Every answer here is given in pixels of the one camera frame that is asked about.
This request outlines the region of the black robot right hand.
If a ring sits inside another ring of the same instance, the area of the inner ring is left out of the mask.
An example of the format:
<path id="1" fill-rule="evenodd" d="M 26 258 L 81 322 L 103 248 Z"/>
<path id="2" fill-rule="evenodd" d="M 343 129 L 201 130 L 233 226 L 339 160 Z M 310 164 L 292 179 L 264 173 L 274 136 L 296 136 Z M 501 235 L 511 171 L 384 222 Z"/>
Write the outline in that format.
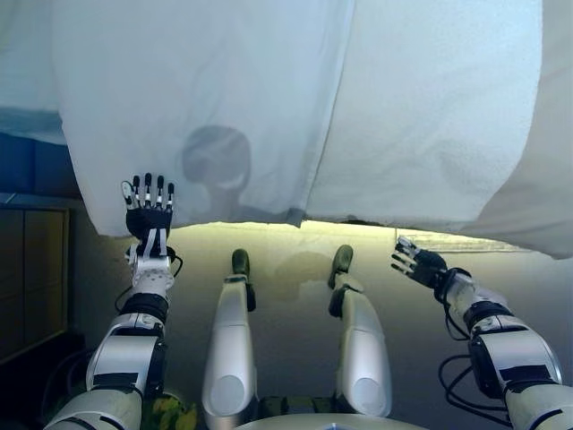
<path id="1" fill-rule="evenodd" d="M 431 289 L 439 286 L 448 270 L 439 254 L 417 246 L 405 236 L 398 237 L 391 258 L 392 269 Z"/>

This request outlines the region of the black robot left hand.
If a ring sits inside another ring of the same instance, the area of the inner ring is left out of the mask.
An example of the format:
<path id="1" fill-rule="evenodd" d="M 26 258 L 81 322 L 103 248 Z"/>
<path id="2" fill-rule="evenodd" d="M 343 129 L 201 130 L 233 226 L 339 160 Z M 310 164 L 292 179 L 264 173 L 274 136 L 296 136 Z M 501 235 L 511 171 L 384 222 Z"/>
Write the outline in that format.
<path id="1" fill-rule="evenodd" d="M 151 173 L 141 177 L 135 175 L 132 181 L 123 181 L 121 189 L 126 206 L 125 224 L 138 243 L 132 254 L 141 258 L 175 259 L 175 250 L 167 245 L 173 218 L 175 186 L 165 187 L 165 178 L 157 177 L 157 195 L 152 199 Z"/>

